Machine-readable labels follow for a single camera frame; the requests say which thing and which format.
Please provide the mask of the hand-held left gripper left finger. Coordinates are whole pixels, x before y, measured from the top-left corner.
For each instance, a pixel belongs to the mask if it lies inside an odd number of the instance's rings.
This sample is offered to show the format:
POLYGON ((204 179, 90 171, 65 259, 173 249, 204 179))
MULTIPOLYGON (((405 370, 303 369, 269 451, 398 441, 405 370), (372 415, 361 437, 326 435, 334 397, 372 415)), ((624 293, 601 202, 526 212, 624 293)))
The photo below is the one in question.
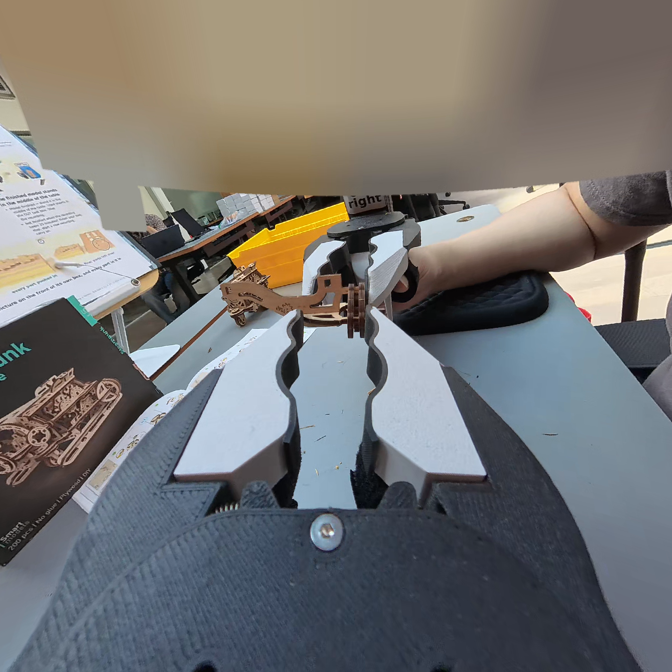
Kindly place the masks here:
POLYGON ((294 482, 300 428, 298 379, 304 319, 292 310, 225 364, 186 444, 177 481, 294 482))

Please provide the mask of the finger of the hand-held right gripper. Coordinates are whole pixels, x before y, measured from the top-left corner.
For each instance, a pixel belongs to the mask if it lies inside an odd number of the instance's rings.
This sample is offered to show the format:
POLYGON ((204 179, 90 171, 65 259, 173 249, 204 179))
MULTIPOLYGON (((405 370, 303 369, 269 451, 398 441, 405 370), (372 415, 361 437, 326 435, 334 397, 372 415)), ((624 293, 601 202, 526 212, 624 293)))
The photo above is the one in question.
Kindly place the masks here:
POLYGON ((404 293, 411 281, 404 280, 408 270, 408 250, 402 230, 390 230, 369 240, 369 262, 366 269, 367 305, 378 307, 391 298, 393 292, 404 293), (396 287, 402 281, 402 289, 396 287))
POLYGON ((338 315, 345 315, 348 305, 349 289, 349 248, 344 240, 325 238, 316 240, 304 255, 302 295, 313 296, 319 293, 317 278, 322 275, 339 275, 340 280, 332 282, 321 301, 312 299, 310 305, 302 308, 305 313, 315 314, 316 307, 333 304, 338 315))

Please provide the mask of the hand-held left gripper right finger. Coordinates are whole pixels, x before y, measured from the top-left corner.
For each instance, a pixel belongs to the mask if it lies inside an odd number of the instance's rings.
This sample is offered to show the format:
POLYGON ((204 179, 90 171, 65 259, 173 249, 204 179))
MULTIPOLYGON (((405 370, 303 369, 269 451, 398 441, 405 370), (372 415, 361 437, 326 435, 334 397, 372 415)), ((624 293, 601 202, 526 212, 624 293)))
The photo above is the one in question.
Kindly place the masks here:
POLYGON ((448 369, 412 337, 367 307, 367 375, 361 461, 367 477, 406 482, 418 499, 434 483, 482 483, 486 469, 458 408, 448 369))

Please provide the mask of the wooden model arm with gears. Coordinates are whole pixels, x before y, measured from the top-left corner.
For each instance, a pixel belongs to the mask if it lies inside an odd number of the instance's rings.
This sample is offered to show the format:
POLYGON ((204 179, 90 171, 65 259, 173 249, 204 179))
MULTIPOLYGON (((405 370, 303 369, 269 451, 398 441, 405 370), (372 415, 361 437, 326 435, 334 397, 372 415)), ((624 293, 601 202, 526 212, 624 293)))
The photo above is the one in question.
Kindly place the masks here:
POLYGON ((310 295, 282 296, 253 281, 226 282, 220 285, 229 310, 247 313, 262 307, 285 316, 295 310, 312 328, 345 325, 348 338, 365 336, 367 294, 363 283, 344 285, 340 274, 318 275, 316 291, 310 295))

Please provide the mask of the person's right forearm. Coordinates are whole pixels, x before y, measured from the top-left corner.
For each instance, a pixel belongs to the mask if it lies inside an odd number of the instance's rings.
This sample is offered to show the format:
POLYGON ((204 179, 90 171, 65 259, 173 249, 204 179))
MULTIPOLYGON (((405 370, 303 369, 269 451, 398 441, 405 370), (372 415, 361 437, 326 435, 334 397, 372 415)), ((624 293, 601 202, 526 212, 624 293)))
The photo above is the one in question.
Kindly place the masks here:
POLYGON ((670 225, 670 171, 565 183, 451 240, 448 285, 571 270, 626 251, 670 225))

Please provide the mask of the assembled wooden gear model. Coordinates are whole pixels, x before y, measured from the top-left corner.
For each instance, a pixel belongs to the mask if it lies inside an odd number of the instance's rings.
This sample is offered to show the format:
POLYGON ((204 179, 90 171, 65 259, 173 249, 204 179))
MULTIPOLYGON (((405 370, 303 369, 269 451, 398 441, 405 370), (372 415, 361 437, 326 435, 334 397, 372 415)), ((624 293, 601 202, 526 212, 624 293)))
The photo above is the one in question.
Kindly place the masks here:
MULTIPOLYGON (((264 275, 257 269, 256 262, 248 265, 237 267, 229 280, 230 284, 239 283, 241 281, 253 282, 265 288, 268 288, 269 275, 264 275)), ((244 327, 247 323, 246 314, 248 312, 255 313, 260 310, 260 307, 254 305, 249 300, 233 300, 233 303, 228 302, 229 314, 234 322, 239 327, 244 327)))

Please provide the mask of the black model kit box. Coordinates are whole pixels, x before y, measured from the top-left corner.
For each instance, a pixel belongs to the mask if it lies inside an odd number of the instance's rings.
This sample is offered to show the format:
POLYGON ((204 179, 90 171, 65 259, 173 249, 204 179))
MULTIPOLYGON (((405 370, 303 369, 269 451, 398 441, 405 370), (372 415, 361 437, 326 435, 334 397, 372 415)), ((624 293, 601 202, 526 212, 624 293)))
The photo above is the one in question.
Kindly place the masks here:
POLYGON ((160 396, 74 300, 56 300, 1 328, 2 567, 160 396))

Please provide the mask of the person's right hand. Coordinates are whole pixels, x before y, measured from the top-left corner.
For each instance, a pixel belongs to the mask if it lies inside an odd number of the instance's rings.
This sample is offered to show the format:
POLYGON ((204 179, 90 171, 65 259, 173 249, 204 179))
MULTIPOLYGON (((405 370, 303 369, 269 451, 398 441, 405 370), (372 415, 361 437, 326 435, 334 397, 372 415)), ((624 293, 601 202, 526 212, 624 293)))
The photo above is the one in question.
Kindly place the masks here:
POLYGON ((423 300, 437 292, 455 287, 453 244, 443 241, 428 246, 412 248, 408 252, 408 269, 416 267, 416 289, 408 303, 423 300))

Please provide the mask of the yellow plastic bin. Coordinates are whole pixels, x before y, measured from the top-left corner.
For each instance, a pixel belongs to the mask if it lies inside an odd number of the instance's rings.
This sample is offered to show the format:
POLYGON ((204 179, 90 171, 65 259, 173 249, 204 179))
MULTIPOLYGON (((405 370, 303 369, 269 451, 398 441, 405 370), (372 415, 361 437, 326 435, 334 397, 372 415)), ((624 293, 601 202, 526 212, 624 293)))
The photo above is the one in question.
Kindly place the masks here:
POLYGON ((305 249, 337 223, 349 220, 344 202, 264 229, 228 253, 235 267, 256 263, 272 289, 302 281, 305 249))

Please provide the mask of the stack of white boxes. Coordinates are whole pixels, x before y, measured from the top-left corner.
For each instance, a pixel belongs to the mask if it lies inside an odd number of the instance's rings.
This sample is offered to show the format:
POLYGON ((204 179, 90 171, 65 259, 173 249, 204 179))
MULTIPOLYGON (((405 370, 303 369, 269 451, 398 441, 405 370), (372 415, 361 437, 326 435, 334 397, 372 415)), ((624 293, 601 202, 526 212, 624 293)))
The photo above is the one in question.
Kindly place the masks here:
POLYGON ((216 201, 222 216, 238 214, 239 217, 261 214, 276 206, 272 195, 230 194, 216 201))

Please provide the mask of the black quilted wrist rest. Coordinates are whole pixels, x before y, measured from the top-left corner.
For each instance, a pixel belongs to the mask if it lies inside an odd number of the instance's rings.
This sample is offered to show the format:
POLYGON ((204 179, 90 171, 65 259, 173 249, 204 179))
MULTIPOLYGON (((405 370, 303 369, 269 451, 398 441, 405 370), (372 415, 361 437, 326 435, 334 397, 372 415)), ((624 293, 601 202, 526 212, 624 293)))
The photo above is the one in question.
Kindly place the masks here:
POLYGON ((549 297, 541 276, 513 273, 473 286, 445 290, 394 314, 411 337, 498 329, 542 316, 549 297))

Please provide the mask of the white rounded board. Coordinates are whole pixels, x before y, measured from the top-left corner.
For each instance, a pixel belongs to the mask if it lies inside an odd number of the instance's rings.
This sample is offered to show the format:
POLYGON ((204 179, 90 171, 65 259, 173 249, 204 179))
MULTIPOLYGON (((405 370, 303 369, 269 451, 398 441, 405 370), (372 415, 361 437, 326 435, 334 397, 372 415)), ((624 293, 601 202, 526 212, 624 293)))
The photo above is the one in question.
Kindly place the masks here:
POLYGON ((164 345, 154 348, 139 349, 129 354, 134 365, 146 378, 151 378, 180 350, 178 344, 164 345))

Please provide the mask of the wooden background desk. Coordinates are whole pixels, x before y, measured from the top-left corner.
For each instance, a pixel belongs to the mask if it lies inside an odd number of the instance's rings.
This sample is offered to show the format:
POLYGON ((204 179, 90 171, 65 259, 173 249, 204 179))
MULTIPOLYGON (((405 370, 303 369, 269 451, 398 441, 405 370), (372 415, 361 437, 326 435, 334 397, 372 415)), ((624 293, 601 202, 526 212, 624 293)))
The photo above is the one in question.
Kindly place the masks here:
POLYGON ((258 218, 263 218, 266 222, 267 215, 275 214, 283 210, 287 211, 285 207, 287 204, 291 204, 292 200, 296 198, 296 195, 287 196, 279 200, 277 204, 274 204, 271 208, 266 209, 262 213, 252 214, 245 217, 244 219, 231 223, 224 228, 214 228, 213 230, 206 232, 203 236, 192 239, 186 242, 180 248, 175 249, 163 256, 157 257, 156 262, 158 264, 166 265, 169 261, 174 259, 179 259, 181 257, 187 256, 189 254, 194 254, 197 250, 203 249, 208 245, 214 245, 215 242, 219 239, 236 239, 249 235, 249 231, 252 231, 254 228, 254 220, 258 218))

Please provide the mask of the assembly instruction booklet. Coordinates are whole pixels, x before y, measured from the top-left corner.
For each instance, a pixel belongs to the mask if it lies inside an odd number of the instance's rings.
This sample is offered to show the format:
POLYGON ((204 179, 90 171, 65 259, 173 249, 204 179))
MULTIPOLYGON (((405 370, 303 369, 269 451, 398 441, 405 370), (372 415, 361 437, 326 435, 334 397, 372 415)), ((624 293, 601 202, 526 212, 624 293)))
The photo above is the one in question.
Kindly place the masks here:
POLYGON ((253 342, 258 340, 266 331, 266 329, 252 329, 247 336, 199 370, 189 381, 185 389, 169 392, 147 407, 137 420, 130 425, 121 439, 119 439, 108 455, 102 460, 101 464, 92 471, 82 487, 73 495, 73 500, 76 504, 84 512, 90 513, 100 494, 105 490, 113 473, 121 466, 130 452, 136 448, 146 434, 155 428, 168 412, 194 390, 208 374, 214 370, 222 369, 253 342))

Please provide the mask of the printed instruction poster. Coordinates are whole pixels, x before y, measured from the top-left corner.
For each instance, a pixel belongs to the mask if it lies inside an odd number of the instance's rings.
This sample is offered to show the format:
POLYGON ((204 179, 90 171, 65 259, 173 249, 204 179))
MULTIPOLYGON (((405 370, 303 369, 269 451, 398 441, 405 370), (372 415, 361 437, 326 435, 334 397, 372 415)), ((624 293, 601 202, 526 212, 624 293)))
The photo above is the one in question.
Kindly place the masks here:
POLYGON ((140 290, 158 269, 38 155, 1 128, 1 325, 75 297, 94 315, 140 290))

